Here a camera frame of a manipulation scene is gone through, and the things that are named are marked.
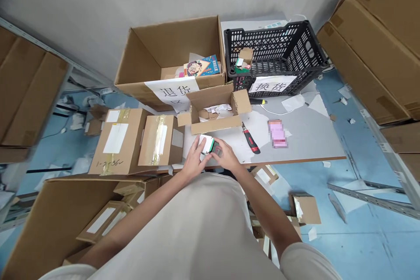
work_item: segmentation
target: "packing tape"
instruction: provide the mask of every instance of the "packing tape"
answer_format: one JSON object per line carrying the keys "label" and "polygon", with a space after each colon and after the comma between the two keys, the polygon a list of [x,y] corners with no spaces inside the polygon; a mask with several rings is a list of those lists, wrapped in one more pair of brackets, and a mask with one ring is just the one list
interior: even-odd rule
{"label": "packing tape", "polygon": [[[118,119],[116,123],[128,123],[128,117],[130,115],[130,109],[124,108],[119,111]],[[112,166],[114,166],[114,156],[115,153],[107,153],[105,165],[102,169],[102,172],[99,174],[99,176],[107,176],[107,175],[113,175],[114,172],[112,171]]]}

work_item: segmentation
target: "black plastic crate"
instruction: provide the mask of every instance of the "black plastic crate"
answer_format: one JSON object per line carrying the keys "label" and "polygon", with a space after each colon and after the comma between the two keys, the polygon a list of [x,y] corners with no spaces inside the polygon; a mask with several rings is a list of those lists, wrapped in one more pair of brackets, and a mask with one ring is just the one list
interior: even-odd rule
{"label": "black plastic crate", "polygon": [[[258,91],[250,97],[297,95],[323,69],[327,58],[309,21],[288,23],[281,28],[244,31],[242,28],[224,31],[227,75],[234,81],[234,90],[251,88],[257,77],[295,75],[297,78],[282,92]],[[239,52],[254,49],[252,67],[248,73],[235,73]]]}

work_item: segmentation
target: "person's arm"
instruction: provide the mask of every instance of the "person's arm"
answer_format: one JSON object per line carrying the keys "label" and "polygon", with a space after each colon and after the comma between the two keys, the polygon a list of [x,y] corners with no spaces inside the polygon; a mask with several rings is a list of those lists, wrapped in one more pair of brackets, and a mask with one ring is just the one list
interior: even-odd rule
{"label": "person's arm", "polygon": [[277,250],[279,259],[284,250],[291,244],[301,242],[301,239],[287,218],[284,211],[257,182],[248,170],[239,163],[232,148],[223,140],[214,138],[222,150],[222,156],[211,153],[212,157],[236,177],[261,224]]}
{"label": "person's arm", "polygon": [[211,156],[207,155],[200,161],[206,139],[198,145],[199,139],[197,136],[194,140],[182,170],[118,222],[78,263],[101,268],[126,247],[181,189],[201,173]]}

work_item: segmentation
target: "taped cardboard box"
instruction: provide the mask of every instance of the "taped cardboard box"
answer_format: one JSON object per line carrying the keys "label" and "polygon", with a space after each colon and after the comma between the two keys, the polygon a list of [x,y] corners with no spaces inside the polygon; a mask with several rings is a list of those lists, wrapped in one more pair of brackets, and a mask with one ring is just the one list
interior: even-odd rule
{"label": "taped cardboard box", "polygon": [[332,24],[325,23],[317,37],[344,81],[352,87],[377,124],[410,118],[408,111],[395,100]]}
{"label": "taped cardboard box", "polygon": [[172,165],[182,162],[185,127],[173,115],[149,116],[144,129],[138,165]]}
{"label": "taped cardboard box", "polygon": [[420,58],[420,0],[358,0],[372,15]]}
{"label": "taped cardboard box", "polygon": [[[191,123],[193,135],[242,126],[239,114],[252,111],[248,92],[246,90],[233,92],[233,84],[191,92],[187,94],[187,97],[191,101],[190,112],[179,115],[179,124],[184,126]],[[233,116],[200,122],[200,111],[221,104],[229,104],[232,107]]]}
{"label": "taped cardboard box", "polygon": [[382,128],[381,133],[395,153],[420,153],[420,122]]}
{"label": "taped cardboard box", "polygon": [[89,174],[129,175],[156,169],[137,164],[146,119],[150,115],[142,108],[108,111]]}
{"label": "taped cardboard box", "polygon": [[189,54],[216,55],[220,73],[196,77],[200,89],[224,84],[226,62],[218,16],[131,28],[115,86],[160,111],[172,110],[144,82],[165,79],[189,61]]}
{"label": "taped cardboard box", "polygon": [[342,1],[330,22],[397,102],[420,119],[420,60],[357,0]]}

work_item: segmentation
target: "pink package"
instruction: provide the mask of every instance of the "pink package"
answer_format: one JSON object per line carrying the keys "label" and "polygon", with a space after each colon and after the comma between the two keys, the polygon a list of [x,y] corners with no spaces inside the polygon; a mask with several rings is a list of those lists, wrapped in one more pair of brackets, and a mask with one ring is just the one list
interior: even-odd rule
{"label": "pink package", "polygon": [[286,133],[283,129],[281,120],[269,120],[268,128],[270,130],[271,144],[273,145],[273,148],[277,149],[280,147],[287,147]]}

